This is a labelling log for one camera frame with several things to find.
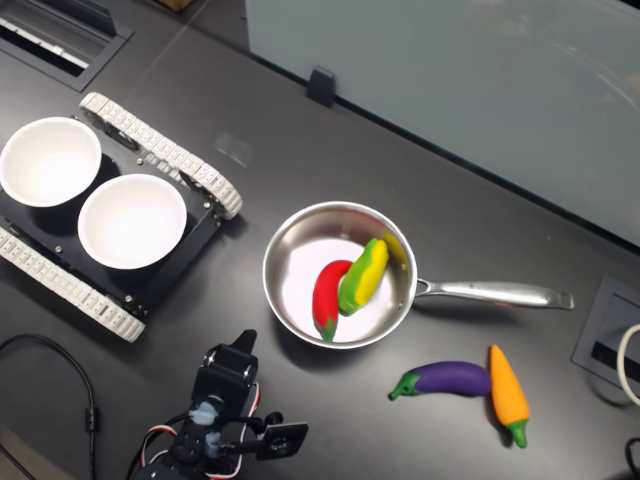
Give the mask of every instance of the black tabletop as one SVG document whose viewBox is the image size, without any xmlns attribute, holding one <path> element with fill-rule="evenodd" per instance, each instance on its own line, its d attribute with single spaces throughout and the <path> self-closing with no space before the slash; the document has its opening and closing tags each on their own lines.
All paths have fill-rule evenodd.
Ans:
<svg viewBox="0 0 640 480">
<path fill-rule="evenodd" d="M 259 412 L 308 421 L 310 433 L 297 457 L 249 459 L 239 478 L 625 478 L 622 448 L 638 433 L 640 410 L 605 403 L 595 390 L 606 387 L 570 357 L 602 276 L 640 288 L 640 259 L 349 111 L 314 104 L 302 87 L 216 42 L 197 22 L 183 28 L 142 2 L 126 8 L 136 35 L 88 91 L 206 159 L 238 188 L 244 208 L 132 345 L 0 262 L 0 338 L 49 335 L 95 384 L 100 478 L 124 477 L 146 429 L 188 405 L 204 352 L 246 328 L 258 331 Z M 0 72 L 0 140 L 36 118 L 77 112 L 81 95 L 18 61 L 0 55 Z M 573 292 L 576 308 L 423 299 L 370 347 L 309 347 L 271 313 L 262 258 L 289 215 L 328 200 L 362 203 L 394 220 L 426 279 L 540 284 Z M 486 365 L 493 343 L 530 404 L 526 450 L 505 445 L 483 399 L 387 399 L 406 370 L 441 360 Z M 20 349 L 0 359 L 0 382 L 0 422 L 87 478 L 85 397 L 68 365 L 37 347 Z"/>
</svg>

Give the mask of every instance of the orange carrot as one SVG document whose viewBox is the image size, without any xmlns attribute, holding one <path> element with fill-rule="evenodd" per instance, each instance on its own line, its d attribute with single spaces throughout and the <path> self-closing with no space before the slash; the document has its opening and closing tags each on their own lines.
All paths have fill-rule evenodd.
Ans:
<svg viewBox="0 0 640 480">
<path fill-rule="evenodd" d="M 513 440 L 520 448 L 527 446 L 525 427 L 529 420 L 529 405 L 522 393 L 520 383 L 513 373 L 507 357 L 497 345 L 492 345 L 490 354 L 491 396 L 498 420 L 511 430 Z"/>
</svg>

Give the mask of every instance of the frying pan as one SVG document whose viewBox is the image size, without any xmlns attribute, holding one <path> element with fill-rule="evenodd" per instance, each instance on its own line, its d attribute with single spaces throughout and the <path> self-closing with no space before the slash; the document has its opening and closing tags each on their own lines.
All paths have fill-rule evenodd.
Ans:
<svg viewBox="0 0 640 480">
<path fill-rule="evenodd" d="M 315 281 L 334 260 L 355 261 L 372 238 L 385 240 L 389 262 L 366 306 L 340 316 L 332 342 L 316 331 L 311 314 Z M 389 335 L 409 312 L 415 298 L 447 295 L 499 304 L 571 310 L 569 293 L 509 282 L 430 282 L 418 278 L 416 260 L 396 225 L 372 208 L 349 202 L 313 205 L 285 221 L 264 256 L 264 291 L 269 304 L 292 333 L 332 349 L 362 347 Z"/>
</svg>

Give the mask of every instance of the eggplant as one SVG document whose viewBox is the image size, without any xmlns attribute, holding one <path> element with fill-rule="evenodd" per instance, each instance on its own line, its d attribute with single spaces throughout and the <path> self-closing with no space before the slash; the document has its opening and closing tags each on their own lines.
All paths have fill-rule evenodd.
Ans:
<svg viewBox="0 0 640 480">
<path fill-rule="evenodd" d="M 490 391 L 491 377 L 484 368 L 468 362 L 438 362 L 405 373 L 389 399 L 437 392 L 479 397 Z"/>
</svg>

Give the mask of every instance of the red pepper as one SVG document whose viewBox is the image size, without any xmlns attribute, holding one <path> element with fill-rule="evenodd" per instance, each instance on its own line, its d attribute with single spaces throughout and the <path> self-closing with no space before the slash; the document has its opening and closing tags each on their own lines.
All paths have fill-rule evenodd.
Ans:
<svg viewBox="0 0 640 480">
<path fill-rule="evenodd" d="M 327 341 L 333 340 L 338 326 L 338 284 L 353 262 L 336 260 L 322 269 L 313 289 L 313 321 Z"/>
</svg>

